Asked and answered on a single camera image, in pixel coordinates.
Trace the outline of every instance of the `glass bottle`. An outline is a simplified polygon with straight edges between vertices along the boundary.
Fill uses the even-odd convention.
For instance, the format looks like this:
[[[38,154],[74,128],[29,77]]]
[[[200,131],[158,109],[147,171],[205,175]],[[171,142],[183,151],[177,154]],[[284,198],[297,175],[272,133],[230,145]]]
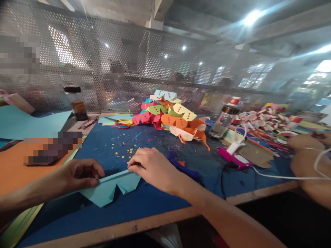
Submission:
[[[214,125],[207,134],[210,138],[219,140],[231,125],[240,109],[237,107],[240,97],[232,97],[229,103],[223,106],[220,115],[214,122]]]
[[[63,89],[70,102],[76,120],[78,121],[87,120],[89,117],[87,116],[87,111],[83,102],[84,96],[81,93],[80,86],[69,85],[69,86],[64,86]]]

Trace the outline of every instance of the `teal paper sheet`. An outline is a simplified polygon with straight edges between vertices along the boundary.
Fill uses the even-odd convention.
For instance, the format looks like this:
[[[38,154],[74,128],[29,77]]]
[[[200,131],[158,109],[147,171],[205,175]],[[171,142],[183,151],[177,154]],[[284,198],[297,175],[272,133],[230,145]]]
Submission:
[[[54,138],[61,131],[71,111],[45,117],[32,117],[15,106],[0,107],[0,138]]]
[[[95,188],[82,189],[61,196],[58,199],[79,192],[98,207],[103,207],[113,201],[116,185],[119,187],[122,194],[125,195],[137,188],[140,178],[141,177],[136,173],[125,170],[100,179],[99,185]]]
[[[110,116],[107,116],[107,117],[112,118],[114,120],[127,119],[127,120],[131,121],[133,116],[134,115],[110,115]],[[98,121],[98,123],[111,123],[111,122],[112,122],[111,120],[109,120],[105,117],[100,117],[99,121]]]

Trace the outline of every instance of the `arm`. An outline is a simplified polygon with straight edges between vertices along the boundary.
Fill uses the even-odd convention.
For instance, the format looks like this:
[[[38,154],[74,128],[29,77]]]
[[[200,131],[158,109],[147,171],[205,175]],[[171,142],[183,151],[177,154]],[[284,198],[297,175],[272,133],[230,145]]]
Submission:
[[[318,154],[324,151],[324,145],[308,135],[298,135],[289,139],[288,145],[297,152],[291,161],[291,170],[296,177],[322,177],[314,169]],[[331,160],[322,156],[318,169],[327,176],[331,176]],[[331,181],[330,180],[299,180],[302,189],[318,204],[331,210]]]
[[[26,209],[69,192],[97,186],[100,177],[104,177],[104,171],[96,160],[73,159],[39,180],[0,196],[0,228]]]
[[[179,172],[155,148],[139,148],[128,168],[158,189],[198,208],[230,247],[285,247],[256,220]]]

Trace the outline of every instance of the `pink device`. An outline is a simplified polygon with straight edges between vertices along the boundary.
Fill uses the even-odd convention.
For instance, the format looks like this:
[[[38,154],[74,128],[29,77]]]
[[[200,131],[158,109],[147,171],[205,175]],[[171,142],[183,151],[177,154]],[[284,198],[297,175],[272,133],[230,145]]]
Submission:
[[[248,169],[254,165],[252,162],[248,161],[239,153],[234,153],[234,154],[228,153],[225,147],[221,147],[218,150],[218,153],[221,154],[228,162],[233,161],[234,163],[236,163],[238,165],[237,168],[238,171],[244,171],[245,169]]]

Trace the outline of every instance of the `scissors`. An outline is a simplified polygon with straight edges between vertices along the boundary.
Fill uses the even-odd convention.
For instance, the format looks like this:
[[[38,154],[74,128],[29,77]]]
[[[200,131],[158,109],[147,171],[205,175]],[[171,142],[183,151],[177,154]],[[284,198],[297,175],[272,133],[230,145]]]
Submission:
[[[108,118],[108,117],[105,117],[105,118],[115,122],[115,126],[119,129],[128,129],[133,124],[133,122],[128,119],[115,120],[115,119]]]

